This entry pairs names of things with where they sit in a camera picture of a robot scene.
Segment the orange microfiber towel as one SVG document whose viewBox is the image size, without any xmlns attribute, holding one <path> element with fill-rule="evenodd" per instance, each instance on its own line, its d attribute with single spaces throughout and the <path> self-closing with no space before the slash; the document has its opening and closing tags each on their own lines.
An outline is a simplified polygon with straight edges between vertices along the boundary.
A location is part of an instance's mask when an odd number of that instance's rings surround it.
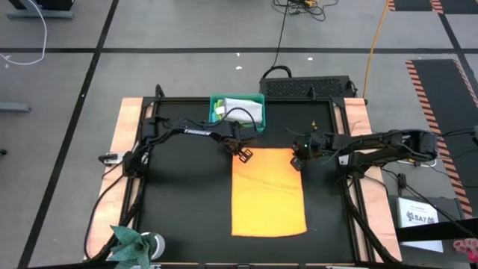
<svg viewBox="0 0 478 269">
<path fill-rule="evenodd" d="M 232 235 L 279 238 L 307 231 L 301 173 L 289 148 L 251 148 L 232 159 Z"/>
</svg>

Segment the black hazard-striped floor mat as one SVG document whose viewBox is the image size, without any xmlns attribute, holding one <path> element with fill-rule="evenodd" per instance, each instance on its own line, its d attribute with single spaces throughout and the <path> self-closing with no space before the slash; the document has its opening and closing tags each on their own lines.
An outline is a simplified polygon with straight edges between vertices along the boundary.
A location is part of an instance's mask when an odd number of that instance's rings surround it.
<svg viewBox="0 0 478 269">
<path fill-rule="evenodd" d="M 432 11 L 430 0 L 388 0 L 390 11 Z"/>
<path fill-rule="evenodd" d="M 478 0 L 429 0 L 432 9 L 442 14 L 478 14 Z"/>
<path fill-rule="evenodd" d="M 478 217 L 478 96 L 456 60 L 405 65 L 463 215 Z"/>
</svg>

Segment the grey waffle-weave towel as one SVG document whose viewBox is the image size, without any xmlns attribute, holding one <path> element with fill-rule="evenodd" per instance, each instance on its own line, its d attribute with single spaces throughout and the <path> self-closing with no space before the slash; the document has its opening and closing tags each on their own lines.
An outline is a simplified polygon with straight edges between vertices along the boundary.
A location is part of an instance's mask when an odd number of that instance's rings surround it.
<svg viewBox="0 0 478 269">
<path fill-rule="evenodd" d="M 263 121 L 264 106 L 261 103 L 245 99 L 225 98 L 223 106 L 225 109 L 224 118 L 228 121 L 256 124 L 261 124 Z"/>
</svg>

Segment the black perforated computer case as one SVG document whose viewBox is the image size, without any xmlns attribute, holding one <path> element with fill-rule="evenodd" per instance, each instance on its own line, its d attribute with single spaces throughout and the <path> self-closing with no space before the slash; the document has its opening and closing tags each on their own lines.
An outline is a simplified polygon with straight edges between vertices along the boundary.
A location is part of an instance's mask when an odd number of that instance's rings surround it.
<svg viewBox="0 0 478 269">
<path fill-rule="evenodd" d="M 260 80 L 260 93 L 270 98 L 355 98 L 357 91 L 348 75 L 262 78 Z"/>
</svg>

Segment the black frame bar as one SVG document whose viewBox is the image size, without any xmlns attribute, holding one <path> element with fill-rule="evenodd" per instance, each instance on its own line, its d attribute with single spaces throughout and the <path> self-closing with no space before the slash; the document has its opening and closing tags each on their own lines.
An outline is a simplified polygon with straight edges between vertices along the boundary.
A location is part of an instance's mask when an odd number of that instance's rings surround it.
<svg viewBox="0 0 478 269">
<path fill-rule="evenodd" d="M 478 218 L 395 229 L 399 242 L 478 238 Z"/>
</svg>

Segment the white SA7 printed sheet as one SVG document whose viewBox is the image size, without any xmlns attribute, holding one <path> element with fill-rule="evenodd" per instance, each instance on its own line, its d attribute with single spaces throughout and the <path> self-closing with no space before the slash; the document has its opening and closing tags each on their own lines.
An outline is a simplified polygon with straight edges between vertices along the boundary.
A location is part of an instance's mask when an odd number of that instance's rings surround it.
<svg viewBox="0 0 478 269">
<path fill-rule="evenodd" d="M 438 223 L 438 212 L 428 203 L 397 198 L 397 223 L 400 228 Z M 443 253 L 441 241 L 406 241 L 401 245 Z"/>
</svg>

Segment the teal plastic bin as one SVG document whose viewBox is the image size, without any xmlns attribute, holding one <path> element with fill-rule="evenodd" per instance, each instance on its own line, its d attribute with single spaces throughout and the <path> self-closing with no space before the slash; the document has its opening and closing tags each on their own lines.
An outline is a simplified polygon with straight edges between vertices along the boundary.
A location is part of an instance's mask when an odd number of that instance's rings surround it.
<svg viewBox="0 0 478 269">
<path fill-rule="evenodd" d="M 224 99 L 225 98 L 230 98 L 230 99 L 245 99 L 245 100 L 251 100 L 257 103 L 261 103 L 264 108 L 263 108 L 263 121 L 261 124 L 256 124 L 255 126 L 257 127 L 257 131 L 259 133 L 263 132 L 266 126 L 266 120 L 265 120 L 265 98 L 264 95 L 261 93 L 254 93 L 254 94 L 213 94 L 210 96 L 210 104 L 209 104 L 209 112 L 208 112 L 208 121 L 211 122 L 211 113 L 214 112 L 214 109 L 223 106 Z M 247 127 L 252 127 L 252 123 L 242 123 L 244 126 Z"/>
</svg>

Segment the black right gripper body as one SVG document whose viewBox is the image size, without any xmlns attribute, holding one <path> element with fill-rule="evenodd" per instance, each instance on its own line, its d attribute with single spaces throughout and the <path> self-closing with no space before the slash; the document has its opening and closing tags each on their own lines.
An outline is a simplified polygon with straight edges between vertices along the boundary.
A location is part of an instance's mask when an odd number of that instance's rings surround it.
<svg viewBox="0 0 478 269">
<path fill-rule="evenodd" d="M 294 157 L 300 160 L 309 160 L 324 156 L 323 142 L 322 134 L 314 132 L 297 134 L 292 143 Z"/>
</svg>

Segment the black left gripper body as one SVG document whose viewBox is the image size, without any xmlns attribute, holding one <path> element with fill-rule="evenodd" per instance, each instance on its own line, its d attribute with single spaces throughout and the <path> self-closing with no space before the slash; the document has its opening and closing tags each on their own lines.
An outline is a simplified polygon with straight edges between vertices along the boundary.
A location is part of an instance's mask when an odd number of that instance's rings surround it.
<svg viewBox="0 0 478 269">
<path fill-rule="evenodd" d="M 230 152 L 241 152 L 242 149 L 257 139 L 254 127 L 244 127 L 241 124 L 231 126 L 231 134 L 223 140 L 224 146 Z"/>
</svg>

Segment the grey desk foot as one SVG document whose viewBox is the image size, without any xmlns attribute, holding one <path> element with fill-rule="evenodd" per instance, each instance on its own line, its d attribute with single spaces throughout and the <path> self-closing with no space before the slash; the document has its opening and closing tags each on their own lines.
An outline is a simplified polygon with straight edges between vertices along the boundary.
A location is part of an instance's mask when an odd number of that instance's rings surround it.
<svg viewBox="0 0 478 269">
<path fill-rule="evenodd" d="M 21 102 L 0 102 L 0 112 L 30 113 L 31 107 Z"/>
<path fill-rule="evenodd" d="M 6 12 L 6 16 L 9 19 L 14 18 L 40 18 L 41 16 L 44 19 L 72 19 L 73 13 L 71 11 L 62 11 L 62 10 L 41 10 L 40 13 L 35 12 L 34 10 L 10 10 Z"/>
</svg>

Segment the dark green cloth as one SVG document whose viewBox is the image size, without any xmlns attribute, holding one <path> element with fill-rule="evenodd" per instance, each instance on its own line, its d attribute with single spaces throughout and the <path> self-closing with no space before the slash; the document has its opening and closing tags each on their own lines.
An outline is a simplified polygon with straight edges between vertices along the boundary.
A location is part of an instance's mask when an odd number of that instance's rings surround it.
<svg viewBox="0 0 478 269">
<path fill-rule="evenodd" d="M 140 234 L 127 226 L 111 226 L 119 244 L 111 248 L 109 261 L 117 262 L 114 269 L 149 269 L 154 252 L 157 249 L 155 233 Z"/>
</svg>

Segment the pink patterned object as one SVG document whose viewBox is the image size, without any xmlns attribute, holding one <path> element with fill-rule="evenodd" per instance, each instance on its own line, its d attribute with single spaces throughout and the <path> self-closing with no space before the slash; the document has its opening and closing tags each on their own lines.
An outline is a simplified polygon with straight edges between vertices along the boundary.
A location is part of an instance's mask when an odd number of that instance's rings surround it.
<svg viewBox="0 0 478 269">
<path fill-rule="evenodd" d="M 466 238 L 454 241 L 453 248 L 459 253 L 465 253 L 471 262 L 478 263 L 478 239 Z"/>
</svg>

